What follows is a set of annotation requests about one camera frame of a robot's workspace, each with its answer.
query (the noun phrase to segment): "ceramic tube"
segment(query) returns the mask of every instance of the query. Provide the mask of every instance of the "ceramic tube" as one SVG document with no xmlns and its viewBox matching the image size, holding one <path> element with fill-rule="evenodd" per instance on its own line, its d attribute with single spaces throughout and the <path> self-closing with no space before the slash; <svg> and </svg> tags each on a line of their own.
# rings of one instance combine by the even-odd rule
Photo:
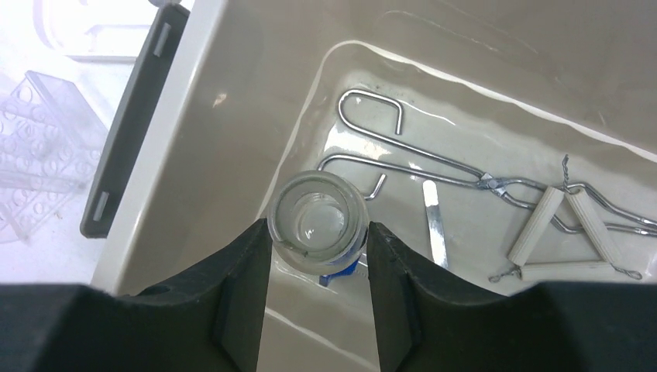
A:
<svg viewBox="0 0 657 372">
<path fill-rule="evenodd" d="M 530 263 L 520 268 L 523 281 L 599 281 L 614 275 L 603 261 Z"/>
<path fill-rule="evenodd" d="M 593 208 L 593 202 L 584 190 L 566 196 L 568 203 L 573 207 L 577 218 L 582 222 L 584 231 L 593 242 L 597 252 L 603 260 L 615 264 L 621 259 L 621 252 L 611 239 L 607 227 Z"/>
<path fill-rule="evenodd" d="M 563 200 L 563 191 L 548 187 L 523 228 L 518 240 L 508 254 L 508 259 L 518 266 L 527 263 L 536 243 L 548 227 L 550 220 Z"/>
</svg>

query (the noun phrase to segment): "blue object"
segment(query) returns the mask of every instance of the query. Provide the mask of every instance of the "blue object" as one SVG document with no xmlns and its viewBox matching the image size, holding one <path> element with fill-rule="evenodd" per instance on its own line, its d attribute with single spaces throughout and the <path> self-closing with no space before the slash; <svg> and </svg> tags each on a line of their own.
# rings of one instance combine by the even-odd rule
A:
<svg viewBox="0 0 657 372">
<path fill-rule="evenodd" d="M 351 265 L 349 265 L 345 270 L 339 271 L 335 274 L 330 274 L 330 275 L 322 275 L 319 277 L 319 285 L 322 285 L 324 287 L 328 287 L 329 282 L 331 279 L 334 277 L 345 277 L 347 275 L 353 274 L 353 272 L 356 270 L 356 266 L 358 265 L 358 260 L 353 261 Z"/>
</svg>

